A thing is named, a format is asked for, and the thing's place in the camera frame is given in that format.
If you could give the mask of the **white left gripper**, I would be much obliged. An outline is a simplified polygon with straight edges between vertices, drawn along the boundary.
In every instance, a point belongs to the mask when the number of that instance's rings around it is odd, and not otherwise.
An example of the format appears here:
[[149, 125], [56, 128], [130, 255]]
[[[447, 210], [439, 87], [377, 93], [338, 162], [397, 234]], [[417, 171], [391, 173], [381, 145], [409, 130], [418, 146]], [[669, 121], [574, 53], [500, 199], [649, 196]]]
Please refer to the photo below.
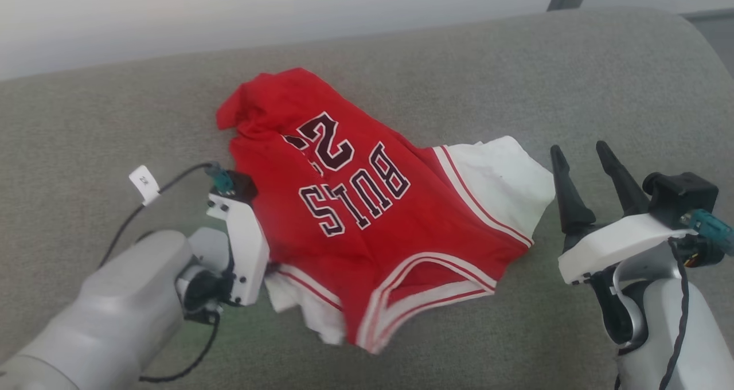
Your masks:
[[189, 236], [192, 261], [178, 276], [178, 296], [185, 319], [211, 325], [224, 306], [256, 303], [270, 248], [246, 202], [211, 192], [206, 214], [226, 229], [201, 227]]

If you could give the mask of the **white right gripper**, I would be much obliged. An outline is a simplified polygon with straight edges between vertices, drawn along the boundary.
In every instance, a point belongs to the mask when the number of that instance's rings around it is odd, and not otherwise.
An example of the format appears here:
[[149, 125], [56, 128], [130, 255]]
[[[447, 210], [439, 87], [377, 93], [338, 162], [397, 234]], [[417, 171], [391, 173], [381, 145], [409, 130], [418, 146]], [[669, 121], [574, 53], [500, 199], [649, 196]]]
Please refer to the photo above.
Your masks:
[[[668, 240], [682, 239], [692, 229], [671, 229], [647, 214], [650, 200], [613, 150], [597, 141], [596, 152], [614, 184], [623, 215], [628, 217], [597, 230], [597, 218], [573, 184], [561, 147], [553, 145], [553, 180], [566, 251], [558, 259], [559, 272], [567, 284], [597, 285], [604, 294], [618, 299], [630, 319], [631, 333], [613, 333], [606, 317], [607, 334], [619, 348], [635, 348], [646, 338], [644, 311], [622, 290], [629, 283], [680, 278]], [[591, 279], [597, 274], [601, 280], [594, 283]]]

